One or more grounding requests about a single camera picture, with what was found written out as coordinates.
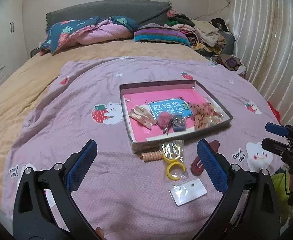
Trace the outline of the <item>left hand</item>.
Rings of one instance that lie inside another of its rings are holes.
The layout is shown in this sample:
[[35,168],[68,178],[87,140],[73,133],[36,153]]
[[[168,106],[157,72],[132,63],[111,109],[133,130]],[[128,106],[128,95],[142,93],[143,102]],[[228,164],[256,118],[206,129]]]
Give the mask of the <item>left hand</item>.
[[103,230],[102,230],[100,227],[97,227],[97,228],[95,229],[95,231],[96,231],[96,233],[98,234],[98,236],[99,236],[101,239],[106,240],[106,238],[104,237],[104,232],[103,232]]

